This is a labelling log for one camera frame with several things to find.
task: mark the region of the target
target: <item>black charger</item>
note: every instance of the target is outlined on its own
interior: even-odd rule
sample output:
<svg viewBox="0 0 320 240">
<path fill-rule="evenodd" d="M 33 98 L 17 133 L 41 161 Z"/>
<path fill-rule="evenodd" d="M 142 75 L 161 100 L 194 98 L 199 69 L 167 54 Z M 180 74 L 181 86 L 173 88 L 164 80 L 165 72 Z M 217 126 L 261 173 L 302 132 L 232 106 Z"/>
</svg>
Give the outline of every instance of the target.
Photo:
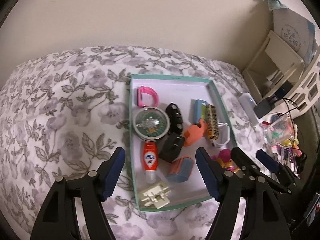
<svg viewBox="0 0 320 240">
<path fill-rule="evenodd" d="M 253 110 L 258 118 L 264 117 L 266 114 L 270 113 L 272 109 L 275 108 L 276 97 L 267 97 L 263 99 L 259 104 L 257 104 Z"/>
</svg>

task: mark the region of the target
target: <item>bed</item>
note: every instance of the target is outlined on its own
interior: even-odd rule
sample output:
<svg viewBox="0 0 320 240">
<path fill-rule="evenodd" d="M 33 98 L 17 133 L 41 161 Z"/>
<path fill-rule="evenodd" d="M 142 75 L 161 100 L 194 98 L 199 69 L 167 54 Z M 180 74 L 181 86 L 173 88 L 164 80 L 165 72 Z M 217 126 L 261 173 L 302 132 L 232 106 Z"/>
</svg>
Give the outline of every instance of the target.
<svg viewBox="0 0 320 240">
<path fill-rule="evenodd" d="M 129 84 L 136 73 L 212 79 L 238 146 L 259 163 L 256 150 L 266 146 L 262 129 L 250 125 L 237 100 L 248 89 L 230 64 L 131 46 L 73 49 L 29 60 L 15 68 L 0 92 L 0 209 L 22 240 L 29 239 L 57 176 L 79 178 L 116 147 L 123 147 L 129 160 Z M 214 199 L 169 212 L 139 212 L 127 167 L 102 204 L 118 240 L 205 238 L 218 208 Z M 76 206 L 82 238 L 88 240 L 80 199 Z M 233 239 L 239 238 L 244 211 L 242 200 Z"/>
</svg>

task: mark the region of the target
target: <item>bottle label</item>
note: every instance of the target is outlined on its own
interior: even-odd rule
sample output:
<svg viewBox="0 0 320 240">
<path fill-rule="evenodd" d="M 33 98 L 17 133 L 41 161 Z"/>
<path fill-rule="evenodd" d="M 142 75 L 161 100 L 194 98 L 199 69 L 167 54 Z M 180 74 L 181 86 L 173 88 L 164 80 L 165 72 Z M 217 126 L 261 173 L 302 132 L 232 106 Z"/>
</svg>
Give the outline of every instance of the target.
<svg viewBox="0 0 320 240">
<path fill-rule="evenodd" d="M 156 162 L 156 154 L 154 152 L 146 152 L 144 154 L 144 162 L 148 166 L 148 168 L 151 168 L 153 164 Z"/>
</svg>

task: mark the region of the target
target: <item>green patterned lid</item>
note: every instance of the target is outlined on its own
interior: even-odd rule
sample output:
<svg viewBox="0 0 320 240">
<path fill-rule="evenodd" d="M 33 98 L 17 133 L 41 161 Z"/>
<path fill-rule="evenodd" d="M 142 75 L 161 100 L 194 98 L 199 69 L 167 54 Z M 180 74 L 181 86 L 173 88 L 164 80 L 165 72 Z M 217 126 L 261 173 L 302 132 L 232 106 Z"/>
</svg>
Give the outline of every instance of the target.
<svg viewBox="0 0 320 240">
<path fill-rule="evenodd" d="M 157 107 L 140 109 L 132 120 L 137 135 L 145 141 L 155 141 L 165 136 L 170 128 L 168 115 Z"/>
</svg>

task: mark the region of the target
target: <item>blue case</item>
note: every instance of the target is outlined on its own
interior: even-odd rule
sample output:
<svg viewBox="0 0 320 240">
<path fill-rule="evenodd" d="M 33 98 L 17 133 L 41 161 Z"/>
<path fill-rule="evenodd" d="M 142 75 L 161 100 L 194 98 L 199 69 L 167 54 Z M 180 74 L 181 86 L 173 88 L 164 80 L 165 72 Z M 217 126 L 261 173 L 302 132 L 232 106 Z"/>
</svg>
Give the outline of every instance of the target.
<svg viewBox="0 0 320 240">
<path fill-rule="evenodd" d="M 167 176 L 169 182 L 182 183 L 189 179 L 194 161 L 189 157 L 175 160 L 170 165 L 170 174 Z"/>
<path fill-rule="evenodd" d="M 197 99 L 193 109 L 193 124 L 198 124 L 200 119 L 205 120 L 205 107 L 208 105 L 207 101 Z"/>
</svg>

